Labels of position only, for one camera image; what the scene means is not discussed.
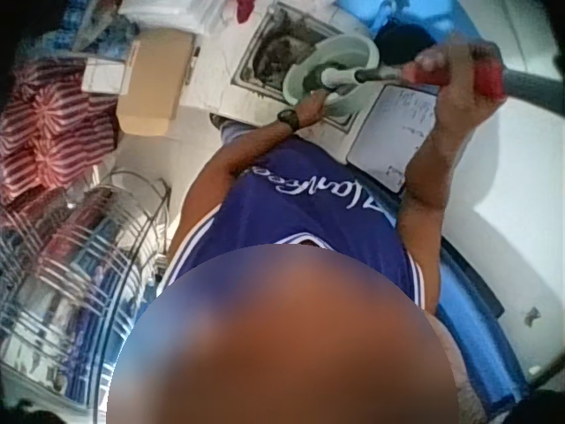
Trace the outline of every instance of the hand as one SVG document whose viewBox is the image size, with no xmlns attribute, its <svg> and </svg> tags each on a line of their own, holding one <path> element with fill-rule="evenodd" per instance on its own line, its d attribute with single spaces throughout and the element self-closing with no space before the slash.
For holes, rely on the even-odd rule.
<svg viewBox="0 0 565 424">
<path fill-rule="evenodd" d="M 298 115 L 300 128 L 314 125 L 324 118 L 324 102 L 329 92 L 318 90 L 300 101 L 294 108 Z"/>
<path fill-rule="evenodd" d="M 495 44 L 452 41 L 425 50 L 415 59 L 428 72 L 443 66 L 450 67 L 451 83 L 440 90 L 435 117 L 436 128 L 447 132 L 455 140 L 463 140 L 504 103 L 479 95 L 473 89 L 473 60 L 485 57 L 500 60 L 500 51 Z"/>
</svg>

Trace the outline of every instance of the cardboard box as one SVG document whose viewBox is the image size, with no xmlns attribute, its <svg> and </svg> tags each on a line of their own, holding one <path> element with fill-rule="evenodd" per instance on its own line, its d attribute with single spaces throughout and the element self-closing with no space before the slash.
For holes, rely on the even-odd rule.
<svg viewBox="0 0 565 424">
<path fill-rule="evenodd" d="M 133 42 L 117 101 L 122 131 L 164 135 L 177 114 L 194 35 L 176 29 L 143 31 Z"/>
</svg>

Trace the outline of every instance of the sink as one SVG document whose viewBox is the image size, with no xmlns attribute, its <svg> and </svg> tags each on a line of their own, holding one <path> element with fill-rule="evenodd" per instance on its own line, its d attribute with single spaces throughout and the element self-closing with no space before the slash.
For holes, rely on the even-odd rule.
<svg viewBox="0 0 565 424">
<path fill-rule="evenodd" d="M 287 4 L 269 7 L 231 84 L 285 103 L 283 81 L 293 64 L 299 64 L 314 51 L 314 46 L 340 34 L 335 28 Z M 325 121 L 348 133 L 357 115 L 329 117 Z"/>
</svg>

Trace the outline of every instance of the metal rack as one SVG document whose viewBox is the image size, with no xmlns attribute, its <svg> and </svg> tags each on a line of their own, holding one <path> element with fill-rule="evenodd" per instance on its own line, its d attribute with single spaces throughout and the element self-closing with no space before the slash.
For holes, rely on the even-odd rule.
<svg viewBox="0 0 565 424">
<path fill-rule="evenodd" d="M 0 360 L 96 421 L 121 347 L 156 294 L 170 189 L 114 170 L 82 199 L 54 192 L 34 200 L 43 213 L 0 211 Z"/>
</svg>

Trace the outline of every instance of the wristwatch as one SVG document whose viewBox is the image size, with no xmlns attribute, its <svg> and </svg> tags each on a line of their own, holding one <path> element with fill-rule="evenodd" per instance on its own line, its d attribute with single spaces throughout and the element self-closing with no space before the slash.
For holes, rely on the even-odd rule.
<svg viewBox="0 0 565 424">
<path fill-rule="evenodd" d="M 290 125 L 292 128 L 292 132 L 295 133 L 300 129 L 300 121 L 298 121 L 298 114 L 294 109 L 286 109 L 280 112 L 276 118 L 284 122 L 287 125 Z"/>
</svg>

